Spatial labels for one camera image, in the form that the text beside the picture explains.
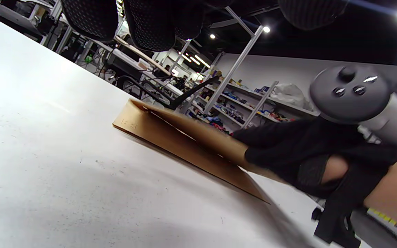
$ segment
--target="metal pole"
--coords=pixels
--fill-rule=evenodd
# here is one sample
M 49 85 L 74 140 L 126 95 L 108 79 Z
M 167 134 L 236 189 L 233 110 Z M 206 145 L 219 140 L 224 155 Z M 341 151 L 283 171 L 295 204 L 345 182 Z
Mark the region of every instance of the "metal pole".
M 85 58 L 88 55 L 88 52 L 90 52 L 91 46 L 93 45 L 93 41 L 92 40 L 88 40 L 87 45 L 85 46 L 85 49 L 82 51 L 80 57 L 79 57 L 79 62 L 84 62 Z
M 181 56 L 183 55 L 183 53 L 186 51 L 186 48 L 188 48 L 189 44 L 191 43 L 191 40 L 186 41 L 185 45 L 182 48 L 182 51 L 180 52 L 179 56 L 177 57 L 177 59 L 175 60 L 175 62 L 172 64 L 172 66 L 170 67 L 170 73 L 172 72 L 172 70 L 174 69 L 174 67 L 177 65 L 177 63 L 179 62 Z
M 206 104 L 205 109 L 203 110 L 205 113 L 208 113 L 211 110 L 211 108 L 214 106 L 214 104 L 217 101 L 217 99 L 219 98 L 220 94 L 223 92 L 226 85 L 229 83 L 229 80 L 231 79 L 235 70 L 241 65 L 241 62 L 243 62 L 244 58 L 246 58 L 247 54 L 252 49 L 255 42 L 258 40 L 258 38 L 260 37 L 260 35 L 262 33 L 263 33 L 263 26 L 259 26 L 257 31 L 255 32 L 255 35 L 248 42 L 248 44 L 244 48 L 243 52 L 241 52 L 240 56 L 238 56 L 237 61 L 235 61 L 234 65 L 227 73 L 225 80 L 223 80 L 223 82 L 220 84 L 220 86 L 216 89 L 216 91 L 212 95 L 211 99 L 209 99 L 208 104 Z
M 60 54 L 62 52 L 63 47 L 65 47 L 65 44 L 68 42 L 68 39 L 70 38 L 72 33 L 73 33 L 73 29 L 70 26 L 68 26 L 67 31 L 65 31 L 65 33 L 62 36 L 62 40 L 58 45 L 58 48 L 56 48 L 57 54 Z
M 214 61 L 212 61 L 212 64 L 210 65 L 209 70 L 214 69 L 214 66 L 220 61 L 220 58 L 222 58 L 222 56 L 224 55 L 224 52 L 219 52 L 219 54 L 217 54 L 217 57 L 214 59 Z M 203 79 L 203 82 L 205 82 L 206 80 L 209 79 L 209 77 L 211 77 L 211 71 L 208 73 L 208 75 L 206 75 L 206 77 Z
M 62 2 L 61 0 L 57 0 L 55 6 L 53 6 L 52 12 L 50 15 L 54 17 L 55 20 L 59 21 L 60 15 L 62 14 Z
M 253 37 L 255 34 L 254 32 L 252 32 L 252 30 L 243 22 L 243 20 L 241 20 L 241 18 L 230 8 L 230 7 L 226 7 L 225 10 L 227 10 L 227 12 L 229 12 L 231 14 L 231 16 L 237 20 L 237 22 L 241 25 L 241 27 L 244 28 L 244 30 L 246 30 L 246 32 Z
M 257 106 L 254 108 L 254 111 L 249 115 L 247 120 L 244 122 L 244 125 L 241 128 L 246 128 L 249 123 L 254 119 L 255 115 L 257 114 L 257 111 L 260 109 L 261 106 L 263 106 L 264 102 L 266 102 L 267 98 L 271 94 L 271 92 L 274 90 L 274 88 L 277 86 L 278 81 L 275 81 L 272 83 L 272 85 L 269 87 L 269 90 L 266 92 L 266 95 L 263 96 L 263 98 L 260 100 L 260 102 L 257 104 Z

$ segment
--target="table surface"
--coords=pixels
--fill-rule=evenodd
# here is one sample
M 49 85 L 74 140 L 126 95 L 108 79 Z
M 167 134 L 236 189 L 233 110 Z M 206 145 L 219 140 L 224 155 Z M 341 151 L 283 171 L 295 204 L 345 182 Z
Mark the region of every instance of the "table surface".
M 265 204 L 113 128 L 129 97 L 0 23 L 0 248 L 327 247 L 304 194 L 252 175 Z

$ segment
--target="white table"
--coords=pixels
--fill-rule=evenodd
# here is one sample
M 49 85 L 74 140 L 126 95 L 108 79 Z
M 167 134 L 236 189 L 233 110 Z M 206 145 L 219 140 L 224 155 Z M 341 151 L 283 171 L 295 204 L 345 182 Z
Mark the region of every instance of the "white table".
M 121 59 L 123 62 L 129 64 L 130 66 L 134 67 L 137 70 L 142 70 L 142 67 L 138 66 L 138 62 L 135 61 L 134 59 L 130 58 L 128 55 L 126 55 L 125 53 L 121 52 L 118 49 L 114 49 L 112 52 L 116 57 L 118 57 L 119 59 Z M 177 88 L 175 88 L 172 84 L 170 84 L 169 82 L 164 82 L 162 80 L 159 80 L 156 78 L 156 76 L 154 76 L 151 72 L 148 71 L 141 71 L 143 75 L 149 77 L 150 79 L 156 81 L 159 85 L 161 86 L 165 86 L 166 89 L 168 89 L 171 92 L 176 93 L 177 95 L 181 95 L 183 94 L 183 92 Z
M 129 97 L 0 23 L 0 248 L 327 247 L 291 187 L 253 175 L 269 206 L 113 128 Z

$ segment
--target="shelf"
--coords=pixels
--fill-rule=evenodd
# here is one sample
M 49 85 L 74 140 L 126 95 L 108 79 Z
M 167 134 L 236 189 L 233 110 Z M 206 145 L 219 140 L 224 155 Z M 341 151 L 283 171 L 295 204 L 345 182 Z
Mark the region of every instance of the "shelf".
M 241 126 L 241 127 L 243 126 L 243 124 L 241 124 L 240 122 L 236 121 L 234 118 L 230 117 L 227 113 L 223 112 L 221 109 L 217 108 L 216 106 L 214 106 L 213 108 L 215 108 L 217 111 L 219 111 L 221 114 L 223 114 L 225 117 L 230 119 L 232 122 L 234 122 L 238 126 Z
M 367 211 L 367 214 L 370 215 L 371 217 L 373 217 L 375 220 L 377 220 L 379 223 L 381 223 L 384 227 L 386 227 L 387 229 L 389 229 L 393 234 L 396 235 L 397 237 L 397 227 L 395 227 L 394 224 L 389 223 L 388 221 L 384 220 L 383 218 L 381 218 L 379 215 L 377 215 L 375 212 L 372 211 Z
M 272 118 L 272 117 L 270 117 L 270 116 L 267 116 L 267 115 L 265 115 L 265 114 L 260 114 L 260 113 L 257 113 L 257 114 L 260 115 L 260 116 L 263 116 L 264 118 L 269 119 L 269 120 L 271 120 L 271 121 L 273 121 L 273 122 L 281 123 L 281 121 L 276 120 L 276 119 L 274 119 L 274 118 Z
M 208 100 L 204 99 L 204 98 L 201 97 L 201 96 L 197 96 L 197 98 L 200 99 L 200 100 L 202 100 L 202 101 L 204 101 L 204 102 L 208 102 Z
M 200 107 L 199 105 L 197 105 L 197 103 L 196 103 L 195 101 L 193 101 L 191 105 L 192 105 L 194 108 L 196 108 L 201 114 L 204 114 L 204 113 L 203 113 L 202 107 Z
M 318 116 L 319 115 L 319 113 L 317 113 L 317 112 L 313 112 L 313 111 L 310 111 L 310 110 L 305 110 L 303 108 L 297 107 L 297 106 L 292 105 L 290 103 L 282 102 L 280 100 L 274 100 L 274 99 L 271 99 L 271 97 L 268 97 L 266 102 L 269 102 L 269 103 L 272 103 L 272 104 L 276 104 L 278 106 L 284 106 L 284 107 L 286 107 L 286 109 L 291 108 L 293 110 L 300 111 L 300 112 L 302 112 L 304 114 L 311 115 L 311 116 Z
M 240 86 L 232 84 L 232 83 L 228 83 L 227 86 L 235 88 L 235 89 L 237 89 L 239 91 L 242 91 L 242 92 L 248 94 L 250 97 L 258 99 L 258 100 L 262 99 L 263 96 L 264 96 L 264 95 L 262 95 L 260 93 L 257 93 L 255 91 L 251 91 L 251 90 L 247 90 L 247 89 L 245 89 L 243 87 L 240 87 Z
M 206 85 L 205 88 L 206 88 L 206 89 L 209 89 L 209 90 L 212 90 L 212 91 L 216 91 L 214 88 L 212 88 L 212 87 L 209 86 L 209 85 Z
M 242 88 L 242 87 L 240 87 L 238 85 L 235 85 L 235 84 L 232 84 L 232 83 L 228 83 L 227 86 L 229 86 L 229 87 L 231 87 L 231 88 L 233 88 L 235 90 L 241 91 L 242 93 L 246 93 L 247 95 L 249 95 L 249 96 L 251 96 L 252 98 L 255 98 L 255 99 L 261 99 L 263 97 L 263 95 L 260 94 L 260 93 L 257 93 L 255 91 L 251 91 L 251 90 L 247 90 L 245 88 Z M 278 105 L 278 106 L 283 106 L 283 107 L 285 107 L 286 110 L 288 110 L 288 112 L 296 113 L 296 115 L 300 115 L 300 114 L 304 114 L 306 116 L 307 115 L 310 115 L 310 116 L 318 116 L 319 115 L 319 113 L 317 113 L 317 112 L 313 112 L 313 111 L 310 111 L 310 110 L 305 110 L 303 108 L 297 107 L 297 106 L 289 104 L 287 102 L 282 102 L 280 100 L 274 100 L 274 99 L 271 99 L 271 97 L 268 97 L 266 99 L 266 102 L 268 102 L 269 104 L 275 104 L 275 105 Z
M 229 99 L 229 100 L 231 100 L 232 102 L 234 102 L 234 103 L 236 103 L 236 104 L 238 104 L 238 105 L 241 105 L 242 107 L 247 108 L 247 109 L 250 110 L 250 111 L 254 111 L 254 109 L 251 108 L 251 107 L 249 107 L 248 105 L 246 105 L 246 104 L 244 104 L 244 103 L 242 103 L 242 102 L 240 102 L 240 101 L 237 101 L 237 100 L 235 100 L 235 99 L 233 99 L 233 98 L 230 98 L 229 96 L 227 96 L 227 95 L 225 95 L 225 94 L 221 94 L 220 96 L 225 97 L 226 99 Z

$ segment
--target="cardboard sheet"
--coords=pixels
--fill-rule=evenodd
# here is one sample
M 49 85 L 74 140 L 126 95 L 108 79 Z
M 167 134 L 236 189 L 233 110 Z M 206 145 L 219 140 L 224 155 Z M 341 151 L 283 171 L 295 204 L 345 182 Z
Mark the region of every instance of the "cardboard sheet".
M 138 136 L 265 201 L 249 175 L 238 166 L 283 182 L 269 170 L 247 163 L 247 147 L 201 122 L 129 100 L 113 126 Z

